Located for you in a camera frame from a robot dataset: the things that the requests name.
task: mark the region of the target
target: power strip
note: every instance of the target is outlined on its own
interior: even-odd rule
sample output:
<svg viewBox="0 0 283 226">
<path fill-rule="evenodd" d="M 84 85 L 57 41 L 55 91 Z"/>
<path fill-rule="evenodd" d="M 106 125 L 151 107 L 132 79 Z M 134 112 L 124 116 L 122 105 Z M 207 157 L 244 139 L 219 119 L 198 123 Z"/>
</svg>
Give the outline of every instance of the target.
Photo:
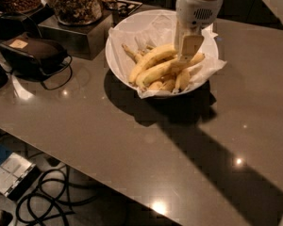
<svg viewBox="0 0 283 226">
<path fill-rule="evenodd" d="M 12 214 L 0 210 L 0 226 L 8 226 L 12 221 Z"/>
</svg>

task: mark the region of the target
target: black pouch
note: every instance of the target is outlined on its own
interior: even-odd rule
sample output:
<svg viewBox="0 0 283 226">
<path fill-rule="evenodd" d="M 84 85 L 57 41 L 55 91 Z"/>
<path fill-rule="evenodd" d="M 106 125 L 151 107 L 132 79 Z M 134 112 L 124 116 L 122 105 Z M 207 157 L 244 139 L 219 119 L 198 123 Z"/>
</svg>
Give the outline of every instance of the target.
<svg viewBox="0 0 283 226">
<path fill-rule="evenodd" d="M 69 55 L 58 42 L 27 33 L 1 42 L 0 53 L 14 75 L 29 81 L 42 82 L 70 66 L 63 63 Z"/>
</svg>

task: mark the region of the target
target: countertop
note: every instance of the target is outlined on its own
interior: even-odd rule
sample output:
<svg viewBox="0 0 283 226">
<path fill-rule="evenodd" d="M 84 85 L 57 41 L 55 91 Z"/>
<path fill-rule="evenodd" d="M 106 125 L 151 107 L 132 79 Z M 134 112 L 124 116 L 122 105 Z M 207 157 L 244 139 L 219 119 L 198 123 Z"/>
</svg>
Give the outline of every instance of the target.
<svg viewBox="0 0 283 226">
<path fill-rule="evenodd" d="M 227 64 L 190 94 L 140 99 L 103 50 L 75 57 L 60 89 L 12 76 L 0 89 L 0 128 L 179 225 L 277 225 L 283 31 L 225 20 L 215 28 Z"/>
</svg>

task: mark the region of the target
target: white bowl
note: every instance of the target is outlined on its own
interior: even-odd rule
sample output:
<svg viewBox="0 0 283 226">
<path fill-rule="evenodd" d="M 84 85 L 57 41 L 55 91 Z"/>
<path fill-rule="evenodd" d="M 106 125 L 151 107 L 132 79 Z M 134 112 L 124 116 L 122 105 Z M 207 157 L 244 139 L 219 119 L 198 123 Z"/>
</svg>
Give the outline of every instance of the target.
<svg viewBox="0 0 283 226">
<path fill-rule="evenodd" d="M 125 85 L 127 85 L 128 87 L 134 90 L 137 90 L 141 98 L 145 98 L 149 96 L 174 97 L 177 95 L 191 92 L 192 90 L 195 90 L 201 87 L 204 83 L 206 83 L 206 81 L 208 81 L 208 78 L 213 73 L 215 73 L 217 70 L 221 69 L 224 66 L 222 65 L 222 67 L 220 67 L 220 64 L 217 65 L 217 68 L 215 66 L 212 66 L 213 72 L 210 73 L 207 76 L 207 78 L 204 76 L 200 76 L 201 79 L 199 79 L 197 83 L 194 83 L 194 81 L 191 81 L 191 85 L 187 89 L 179 93 L 171 93 L 167 91 L 167 92 L 159 92 L 155 94 L 152 94 L 151 92 L 147 94 L 147 92 L 142 93 L 138 88 L 131 86 L 127 81 L 127 77 L 128 77 L 127 75 L 130 73 L 131 68 L 134 66 L 134 62 L 130 59 L 124 59 L 122 57 L 123 55 L 121 55 L 122 51 L 117 52 L 117 50 L 115 49 L 115 46 L 113 47 L 113 43 L 114 43 L 113 40 L 128 40 L 128 38 L 130 37 L 133 38 L 133 35 L 135 34 L 137 34 L 137 36 L 144 34 L 145 31 L 147 31 L 147 29 L 149 28 L 149 25 L 151 25 L 154 21 L 156 21 L 159 16 L 164 16 L 165 18 L 168 18 L 166 21 L 164 21 L 164 23 L 161 24 L 161 26 L 163 26 L 161 30 L 166 28 L 168 31 L 168 36 L 165 36 L 165 38 L 162 38 L 162 40 L 158 39 L 159 36 L 156 36 L 156 37 L 154 36 L 154 39 L 160 40 L 158 41 L 158 44 L 156 45 L 160 45 L 160 43 L 173 42 L 175 38 L 175 25 L 176 25 L 175 11 L 156 9 L 156 10 L 148 10 L 148 11 L 139 12 L 139 13 L 131 15 L 128 18 L 122 20 L 114 28 L 110 29 L 108 40 L 106 43 L 105 52 L 106 52 L 106 58 L 107 58 L 107 62 L 108 62 L 110 69 L 112 70 L 114 75 L 119 80 L 121 80 Z M 115 37 L 110 33 L 111 30 L 114 30 L 113 32 L 116 32 L 116 33 L 121 32 L 125 36 L 123 36 L 122 39 L 120 38 L 115 39 Z M 218 47 L 214 40 L 214 37 L 216 36 L 216 34 L 212 33 L 211 30 L 212 30 L 211 26 L 202 30 L 202 34 L 205 37 L 205 39 L 199 51 L 202 53 L 205 53 L 206 59 L 207 57 L 210 57 L 210 59 L 213 59 L 211 61 L 215 63 L 218 60 Z"/>
</svg>

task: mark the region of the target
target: white robotic arm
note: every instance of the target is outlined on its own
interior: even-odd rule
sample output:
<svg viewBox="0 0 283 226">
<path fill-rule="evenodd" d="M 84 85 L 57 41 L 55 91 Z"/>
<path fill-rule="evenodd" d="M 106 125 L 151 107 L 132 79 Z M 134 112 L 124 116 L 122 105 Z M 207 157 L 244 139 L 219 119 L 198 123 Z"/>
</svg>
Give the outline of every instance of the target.
<svg viewBox="0 0 283 226">
<path fill-rule="evenodd" d="M 201 29 L 217 18 L 224 0 L 177 0 L 175 48 L 178 60 L 190 60 L 203 42 Z"/>
</svg>

